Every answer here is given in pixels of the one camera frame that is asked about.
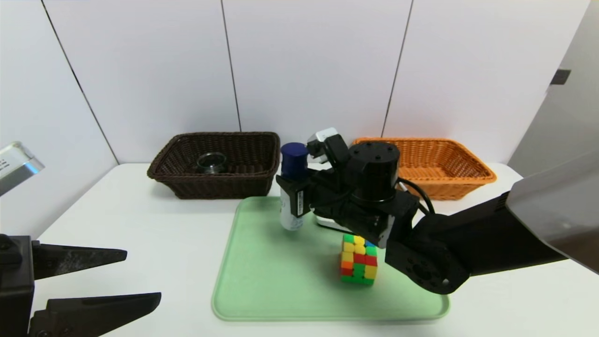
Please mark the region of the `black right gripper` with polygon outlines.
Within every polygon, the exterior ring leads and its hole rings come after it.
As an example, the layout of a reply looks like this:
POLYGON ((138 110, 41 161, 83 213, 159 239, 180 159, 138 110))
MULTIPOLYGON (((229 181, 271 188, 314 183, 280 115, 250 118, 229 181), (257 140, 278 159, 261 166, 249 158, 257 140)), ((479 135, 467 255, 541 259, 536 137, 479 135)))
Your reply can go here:
POLYGON ((323 207, 328 195, 325 186, 307 182, 307 175, 299 177, 276 175, 276 181, 291 198, 291 214, 296 218, 323 207))

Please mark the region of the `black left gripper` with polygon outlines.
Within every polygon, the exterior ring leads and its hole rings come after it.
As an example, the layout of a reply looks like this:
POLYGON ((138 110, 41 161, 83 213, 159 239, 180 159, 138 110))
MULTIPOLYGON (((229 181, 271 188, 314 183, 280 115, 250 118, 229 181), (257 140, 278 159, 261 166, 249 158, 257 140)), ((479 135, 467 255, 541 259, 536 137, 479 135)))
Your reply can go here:
POLYGON ((51 299, 30 320, 34 279, 124 262, 127 256, 122 249, 31 243, 28 235, 1 234, 0 335, 100 337, 152 313, 161 302, 160 292, 51 299))

